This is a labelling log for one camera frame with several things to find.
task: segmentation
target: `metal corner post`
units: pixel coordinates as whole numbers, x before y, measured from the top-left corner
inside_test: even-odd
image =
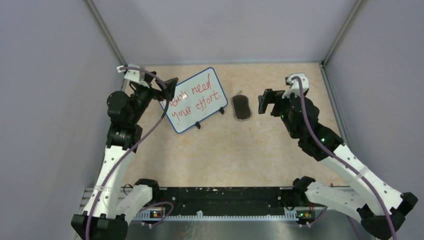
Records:
[[[118,48],[117,43],[115,42],[114,38],[112,37],[111,33],[109,32],[108,27],[105,24],[105,21],[103,20],[102,16],[99,13],[99,10],[97,9],[96,5],[94,4],[93,0],[84,0],[85,4],[87,5],[88,9],[90,10],[91,15],[93,16],[98,29],[100,30],[101,34],[104,37],[104,40],[106,41],[107,45],[109,46],[110,50],[112,51],[113,55],[115,56],[116,60],[121,65],[127,64],[127,62],[124,59],[124,56],[122,55],[121,51]]]
[[[324,79],[325,88],[327,89],[328,98],[330,99],[332,111],[334,113],[335,121],[337,123],[338,130],[340,131],[341,138],[343,138],[346,144],[349,145],[351,143],[349,131],[346,127],[345,118],[343,117],[343,112],[340,109],[340,104],[337,100],[333,84],[330,80],[330,76],[322,63],[319,64],[319,68],[321,69],[322,79]]]
[[[367,0],[356,0],[355,4],[353,5],[352,10],[349,13],[349,16],[344,21],[343,25],[341,26],[340,30],[338,31],[337,36],[335,37],[334,41],[331,44],[330,49],[328,50],[327,54],[325,55],[324,60],[322,61],[322,65],[325,68],[328,63],[330,62],[334,52],[340,45],[340,43],[343,41],[344,37],[348,33],[349,29],[352,26],[352,23],[355,21],[355,18],[357,17],[358,13],[361,11],[361,9],[364,7],[364,4],[367,2]]]

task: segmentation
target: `black sponge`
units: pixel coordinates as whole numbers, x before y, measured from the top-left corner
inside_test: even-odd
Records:
[[[231,98],[232,108],[234,109],[234,117],[239,121],[246,121],[252,117],[252,111],[249,107],[249,98],[241,95],[241,91]]]

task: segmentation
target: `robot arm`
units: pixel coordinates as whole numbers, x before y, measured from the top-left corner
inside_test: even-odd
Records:
[[[290,137],[299,139],[298,146],[303,152],[336,172],[356,193],[335,190],[307,176],[296,179],[294,188],[304,193],[310,202],[328,206],[361,222],[373,236],[383,240],[390,238],[392,234],[381,204],[364,179],[381,197],[396,231],[418,199],[410,192],[401,193],[393,189],[369,170],[336,133],[318,122],[319,109],[305,97],[307,119],[320,143],[348,163],[353,170],[324,152],[311,136],[305,123],[299,81],[305,96],[309,90],[308,78],[304,73],[292,74],[285,80],[289,90],[266,89],[264,94],[258,97],[258,113],[265,113],[267,105],[274,104],[271,116],[279,117],[283,121]]]
[[[143,129],[138,121],[152,100],[172,100],[178,78],[165,81],[166,89],[152,88],[153,77],[140,74],[138,70],[128,70],[125,79],[130,81],[134,93],[128,96],[123,91],[115,91],[107,98],[107,115],[110,117],[110,127],[107,133],[106,147],[100,174],[93,193],[84,207],[82,214],[74,214],[71,225],[82,239],[86,239],[86,226],[89,213],[95,205],[90,225],[91,240],[118,240],[125,239],[128,225],[139,210],[150,202],[157,182],[152,180],[139,181],[131,193],[118,204],[118,195],[130,162],[133,160],[137,148],[127,154],[140,139]],[[106,183],[107,176],[114,169]]]

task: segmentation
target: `white wall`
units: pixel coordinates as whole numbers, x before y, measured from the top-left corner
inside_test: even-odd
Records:
[[[356,0],[95,0],[125,60],[318,62]]]
[[[0,2],[1,239],[70,238],[117,65],[82,0]]]
[[[328,66],[352,149],[418,197],[399,239],[422,239],[424,1],[369,0]]]

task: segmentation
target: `small whiteboard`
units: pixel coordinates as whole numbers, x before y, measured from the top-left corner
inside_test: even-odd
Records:
[[[165,104],[166,100],[160,102],[162,109]],[[227,105],[217,73],[209,67],[176,86],[166,116],[175,132],[180,134]]]

